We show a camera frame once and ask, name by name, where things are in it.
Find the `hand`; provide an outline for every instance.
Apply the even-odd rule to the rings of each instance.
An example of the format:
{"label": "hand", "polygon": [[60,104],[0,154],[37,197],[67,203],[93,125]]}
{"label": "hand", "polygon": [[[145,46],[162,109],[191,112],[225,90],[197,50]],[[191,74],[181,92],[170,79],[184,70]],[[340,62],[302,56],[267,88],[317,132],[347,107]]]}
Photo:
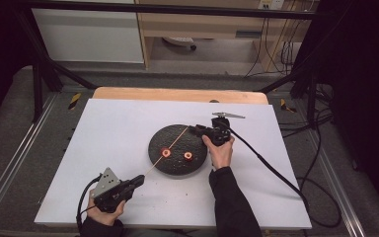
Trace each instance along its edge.
{"label": "hand", "polygon": [[216,170],[230,166],[233,153],[232,146],[235,141],[233,136],[230,136],[230,140],[221,146],[215,146],[206,135],[202,136],[202,141],[208,147],[211,155],[211,161],[213,162],[213,166]]}
{"label": "hand", "polygon": [[[91,198],[91,195],[93,192],[94,192],[94,190],[89,191],[88,208],[95,205],[94,199]],[[113,226],[115,220],[120,215],[122,215],[123,210],[124,210],[124,205],[125,205],[125,200],[123,200],[122,202],[119,203],[119,205],[116,207],[115,212],[113,212],[113,213],[102,212],[102,211],[100,211],[99,208],[97,208],[95,206],[94,208],[87,210],[87,214],[88,214],[88,217],[93,218],[95,221],[97,221],[101,224]]]}

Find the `white table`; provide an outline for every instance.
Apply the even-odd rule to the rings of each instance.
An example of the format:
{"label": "white table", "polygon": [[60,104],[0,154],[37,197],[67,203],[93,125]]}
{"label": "white table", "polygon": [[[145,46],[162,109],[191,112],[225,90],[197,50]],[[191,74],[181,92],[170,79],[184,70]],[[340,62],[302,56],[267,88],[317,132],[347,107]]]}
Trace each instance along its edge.
{"label": "white table", "polygon": [[[35,223],[75,225],[79,197],[92,179],[107,167],[122,180],[144,175],[152,165],[148,144],[156,131],[170,124],[211,125],[214,112],[245,116],[230,118],[231,126],[297,186],[272,106],[91,99]],[[311,228],[301,198],[239,140],[234,143],[232,169],[262,228]],[[210,170],[209,157],[198,171],[184,177],[154,169],[126,204],[121,221],[139,228],[215,226]]]}

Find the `black sleeve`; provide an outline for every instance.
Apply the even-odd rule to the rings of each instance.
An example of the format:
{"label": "black sleeve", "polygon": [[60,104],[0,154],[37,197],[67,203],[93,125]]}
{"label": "black sleeve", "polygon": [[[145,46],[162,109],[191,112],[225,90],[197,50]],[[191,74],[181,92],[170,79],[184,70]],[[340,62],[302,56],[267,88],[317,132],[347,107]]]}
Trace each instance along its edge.
{"label": "black sleeve", "polygon": [[115,221],[114,226],[107,226],[87,217],[80,234],[81,237],[120,237],[122,229],[122,223],[119,220]]}
{"label": "black sleeve", "polygon": [[219,237],[262,236],[248,200],[230,167],[211,171],[209,182],[216,199],[214,211]]}

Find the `person's left hand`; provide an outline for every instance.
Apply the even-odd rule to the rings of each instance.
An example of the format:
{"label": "person's left hand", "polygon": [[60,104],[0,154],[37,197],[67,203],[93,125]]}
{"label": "person's left hand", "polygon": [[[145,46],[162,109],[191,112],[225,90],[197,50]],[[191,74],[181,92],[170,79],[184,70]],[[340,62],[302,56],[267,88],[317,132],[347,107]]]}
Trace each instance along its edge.
{"label": "person's left hand", "polygon": [[[91,198],[93,191],[94,190],[89,191],[88,208],[95,205],[94,199]],[[108,226],[113,226],[115,220],[124,212],[124,205],[125,205],[125,200],[119,203],[119,205],[116,207],[115,212],[113,213],[102,212],[96,206],[94,208],[87,210],[86,212],[88,214],[88,217],[93,218],[95,221],[101,224],[108,225]]]}

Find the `white cabinet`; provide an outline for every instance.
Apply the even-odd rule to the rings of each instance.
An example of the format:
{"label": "white cabinet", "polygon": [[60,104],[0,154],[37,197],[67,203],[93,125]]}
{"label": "white cabinet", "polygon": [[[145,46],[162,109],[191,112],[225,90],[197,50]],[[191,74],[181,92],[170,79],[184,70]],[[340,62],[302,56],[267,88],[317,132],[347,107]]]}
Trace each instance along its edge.
{"label": "white cabinet", "polygon": [[[86,1],[134,3],[133,0]],[[54,60],[143,63],[135,13],[47,9],[33,9],[33,12]]]}

